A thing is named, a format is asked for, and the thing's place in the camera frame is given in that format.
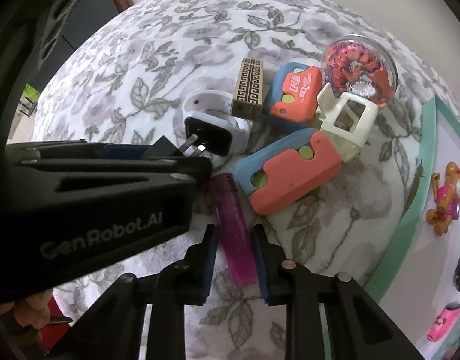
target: white plastic object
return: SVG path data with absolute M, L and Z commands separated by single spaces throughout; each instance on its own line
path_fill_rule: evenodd
M 365 106 L 360 118 L 351 110 L 347 102 L 352 100 Z M 327 83 L 318 93 L 318 105 L 321 115 L 324 117 L 320 130 L 332 142 L 342 161 L 349 162 L 355 158 L 370 134 L 378 113 L 378 106 L 363 97 L 344 92 L 337 99 L 333 95 L 332 86 Z M 335 122 L 341 112 L 346 112 L 352 119 L 353 125 L 349 131 L 335 126 Z
M 253 123 L 230 116 L 233 94 L 212 89 L 191 92 L 182 104 L 183 121 L 188 117 L 224 128 L 232 134 L 230 153 L 241 154 L 247 145 Z

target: purple lighter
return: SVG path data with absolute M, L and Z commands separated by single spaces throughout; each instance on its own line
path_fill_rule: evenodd
M 221 173 L 211 177 L 208 192 L 233 285 L 246 287 L 256 284 L 258 279 L 250 233 L 232 174 Z

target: teal border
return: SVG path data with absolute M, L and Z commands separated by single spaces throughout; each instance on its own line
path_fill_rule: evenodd
M 437 103 L 436 103 L 437 110 L 447 119 L 450 126 L 454 129 L 454 131 L 457 133 L 457 135 L 460 138 L 459 121 L 453 115 L 452 111 L 447 107 L 447 105 L 445 105 L 445 103 L 438 96 L 436 96 L 436 99 L 437 99 Z M 434 356 L 432 357 L 432 360 L 440 360 L 443 357 L 443 355 L 445 354 L 445 351 L 454 344 L 455 340 L 460 335 L 460 333 L 458 333 L 459 330 L 460 330 L 460 316 L 457 319 L 457 322 L 453 326 L 452 330 L 450 330 L 450 333 L 447 335 L 445 340 L 443 340 L 437 352 L 435 352 Z
M 422 107 L 422 138 L 417 159 L 418 162 L 422 160 L 424 175 L 420 179 L 416 196 L 405 215 L 399 221 L 375 272 L 364 286 L 365 291 L 377 303 L 382 300 L 404 263 L 405 256 L 412 244 L 413 236 L 425 209 L 428 186 L 430 185 L 430 177 L 434 168 L 437 135 L 436 105 L 439 101 L 441 102 L 442 100 L 434 95 Z

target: screw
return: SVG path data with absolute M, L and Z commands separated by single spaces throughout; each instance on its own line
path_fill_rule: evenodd
M 36 164 L 38 160 L 32 159 L 32 160 L 21 160 L 20 165 L 33 165 Z
M 193 180 L 193 177 L 190 175 L 185 175 L 183 173 L 172 173 L 170 176 L 172 176 L 174 179 L 177 180 Z
M 120 276 L 120 280 L 123 281 L 125 284 L 131 283 L 134 279 L 134 274 L 123 274 L 122 276 Z
M 337 274 L 337 277 L 339 278 L 340 281 L 343 281 L 345 283 L 348 283 L 350 280 L 352 280 L 352 276 L 348 274 L 347 272 L 339 272 Z
M 297 263 L 291 259 L 286 259 L 282 262 L 282 267 L 288 270 L 295 269 L 297 267 Z
M 175 268 L 177 269 L 187 269 L 189 267 L 188 262 L 186 262 L 184 259 L 179 259 L 179 261 L 175 261 L 174 264 Z

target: clear round container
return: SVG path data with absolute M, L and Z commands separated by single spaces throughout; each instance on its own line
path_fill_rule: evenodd
M 325 83 L 336 97 L 344 92 L 386 107 L 398 86 L 397 67 L 381 44 L 363 35 L 345 35 L 332 42 L 322 59 Z

